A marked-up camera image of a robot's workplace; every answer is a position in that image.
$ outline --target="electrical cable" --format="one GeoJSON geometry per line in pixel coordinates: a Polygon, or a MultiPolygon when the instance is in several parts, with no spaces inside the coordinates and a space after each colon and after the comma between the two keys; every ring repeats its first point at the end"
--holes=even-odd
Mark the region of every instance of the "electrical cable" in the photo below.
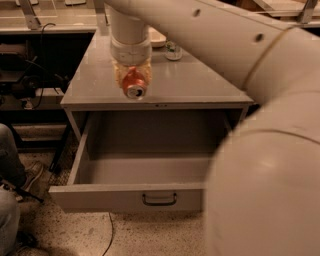
{"type": "Polygon", "coordinates": [[[109,242],[109,245],[108,245],[107,249],[104,251],[102,256],[105,256],[106,253],[109,251],[109,249],[110,249],[110,247],[112,245],[113,239],[114,239],[114,225],[113,225],[113,221],[112,221],[110,212],[109,212],[109,219],[110,219],[110,223],[111,223],[111,239],[110,239],[110,242],[109,242]]]}
{"type": "MultiPolygon", "coordinates": [[[[54,24],[54,23],[47,23],[46,25],[44,25],[44,26],[42,27],[42,29],[41,29],[41,35],[40,35],[40,49],[41,49],[41,54],[42,54],[42,57],[43,57],[43,64],[44,64],[44,66],[46,66],[46,57],[45,57],[44,50],[43,50],[43,34],[44,34],[45,28],[46,28],[47,26],[50,26],[50,25],[55,26],[56,24],[54,24]]],[[[45,71],[46,73],[52,75],[46,68],[44,68],[44,67],[36,64],[35,62],[33,62],[33,61],[27,61],[27,62],[31,62],[33,65],[39,67],[40,69],[42,69],[42,70],[45,71]]],[[[41,101],[42,101],[42,97],[43,97],[43,91],[44,91],[44,86],[42,86],[39,101],[38,101],[37,105],[33,107],[33,109],[36,109],[36,108],[38,108],[38,107],[40,106],[41,101]]]]}

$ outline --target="black cable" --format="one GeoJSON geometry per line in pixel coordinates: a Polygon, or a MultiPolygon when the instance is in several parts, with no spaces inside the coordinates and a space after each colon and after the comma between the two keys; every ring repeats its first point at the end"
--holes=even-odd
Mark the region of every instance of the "black cable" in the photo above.
{"type": "Polygon", "coordinates": [[[108,245],[107,249],[104,251],[102,256],[105,256],[106,253],[109,251],[109,249],[110,249],[110,247],[112,245],[113,239],[114,239],[114,226],[113,226],[113,221],[112,221],[110,212],[109,212],[109,219],[110,219],[110,223],[111,223],[111,239],[110,239],[110,242],[109,242],[109,245],[108,245]]]}

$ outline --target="lab bench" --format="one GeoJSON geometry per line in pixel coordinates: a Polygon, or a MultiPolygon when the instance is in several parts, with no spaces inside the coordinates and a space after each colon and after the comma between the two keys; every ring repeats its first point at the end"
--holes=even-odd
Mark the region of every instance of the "lab bench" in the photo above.
{"type": "Polygon", "coordinates": [[[61,101],[79,147],[51,196],[65,212],[203,209],[212,155],[252,99],[187,52],[169,61],[154,49],[147,94],[130,100],[109,41],[96,31],[61,101]]]}

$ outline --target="drawer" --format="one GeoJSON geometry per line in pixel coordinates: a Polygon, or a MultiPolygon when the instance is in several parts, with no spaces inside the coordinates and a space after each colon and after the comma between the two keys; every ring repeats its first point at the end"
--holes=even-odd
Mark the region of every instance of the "drawer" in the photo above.
{"type": "Polygon", "coordinates": [[[67,185],[49,192],[65,212],[201,210],[226,127],[214,109],[91,112],[67,185]]]}

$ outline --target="cabinet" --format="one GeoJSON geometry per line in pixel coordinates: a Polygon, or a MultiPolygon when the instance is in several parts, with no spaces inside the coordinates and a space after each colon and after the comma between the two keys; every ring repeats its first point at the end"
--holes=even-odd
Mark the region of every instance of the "cabinet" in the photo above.
{"type": "Polygon", "coordinates": [[[80,143],[52,197],[66,212],[201,210],[212,155],[253,101],[188,53],[170,62],[161,49],[147,96],[129,100],[108,45],[95,35],[62,100],[80,143]]]}

